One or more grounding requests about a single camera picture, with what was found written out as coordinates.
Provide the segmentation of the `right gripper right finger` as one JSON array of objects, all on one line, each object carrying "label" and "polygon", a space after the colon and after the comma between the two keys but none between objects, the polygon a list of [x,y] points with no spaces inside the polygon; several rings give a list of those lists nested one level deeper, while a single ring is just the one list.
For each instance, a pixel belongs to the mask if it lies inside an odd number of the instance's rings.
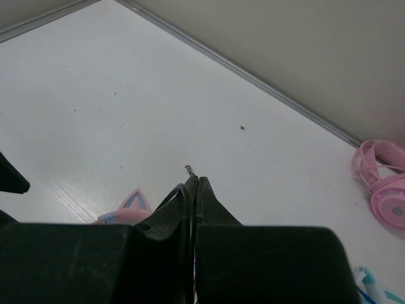
[{"label": "right gripper right finger", "polygon": [[345,249],[330,229],[243,225],[206,177],[195,210],[199,303],[359,303]]}]

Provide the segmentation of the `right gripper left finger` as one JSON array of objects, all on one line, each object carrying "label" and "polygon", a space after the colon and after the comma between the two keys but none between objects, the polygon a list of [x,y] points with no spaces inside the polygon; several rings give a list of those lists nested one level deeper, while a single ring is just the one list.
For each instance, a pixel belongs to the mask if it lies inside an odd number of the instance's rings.
[{"label": "right gripper left finger", "polygon": [[2,303],[193,303],[197,177],[135,225],[1,214]]}]

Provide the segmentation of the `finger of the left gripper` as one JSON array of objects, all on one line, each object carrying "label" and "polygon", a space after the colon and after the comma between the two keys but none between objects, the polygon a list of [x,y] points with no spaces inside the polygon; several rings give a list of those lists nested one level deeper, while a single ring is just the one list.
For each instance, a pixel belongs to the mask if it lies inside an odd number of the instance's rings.
[{"label": "finger of the left gripper", "polygon": [[0,191],[26,193],[29,189],[29,181],[0,153]]}]

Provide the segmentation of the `pink blue cat-ear headphones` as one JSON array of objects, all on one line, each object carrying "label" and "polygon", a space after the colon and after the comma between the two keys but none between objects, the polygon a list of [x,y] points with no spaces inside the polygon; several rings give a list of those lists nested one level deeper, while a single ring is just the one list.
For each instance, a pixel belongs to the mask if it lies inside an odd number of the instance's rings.
[{"label": "pink blue cat-ear headphones", "polygon": [[140,189],[136,189],[123,200],[117,210],[98,218],[92,224],[135,225],[152,214],[149,203]]}]

